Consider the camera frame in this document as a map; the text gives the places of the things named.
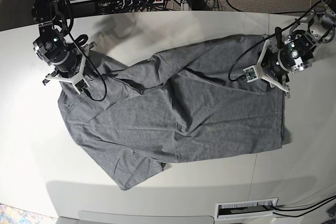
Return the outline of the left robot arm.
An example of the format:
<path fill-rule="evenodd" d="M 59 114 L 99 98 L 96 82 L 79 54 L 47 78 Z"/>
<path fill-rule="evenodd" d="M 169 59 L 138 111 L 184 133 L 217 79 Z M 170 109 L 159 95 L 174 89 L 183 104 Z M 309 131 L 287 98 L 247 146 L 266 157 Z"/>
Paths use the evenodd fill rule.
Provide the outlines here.
<path fill-rule="evenodd" d="M 289 73 L 295 74 L 312 66 L 313 52 L 320 44 L 330 43 L 335 37 L 335 0 L 321 0 L 324 11 L 313 9 L 307 18 L 290 26 L 287 38 L 275 28 L 276 49 L 268 49 L 261 63 L 264 73 L 278 82 Z"/>

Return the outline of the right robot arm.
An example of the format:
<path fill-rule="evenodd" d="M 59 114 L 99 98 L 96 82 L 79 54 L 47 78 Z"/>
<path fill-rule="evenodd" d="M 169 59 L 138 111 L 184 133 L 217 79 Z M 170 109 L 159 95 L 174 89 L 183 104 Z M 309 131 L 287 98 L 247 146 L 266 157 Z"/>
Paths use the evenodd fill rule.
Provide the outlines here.
<path fill-rule="evenodd" d="M 81 35 L 73 43 L 65 41 L 74 24 L 70 10 L 69 0 L 35 0 L 31 10 L 39 29 L 39 37 L 33 42 L 34 52 L 55 67 L 53 77 L 71 78 L 79 71 L 81 57 L 75 47 L 88 40 L 88 36 Z"/>

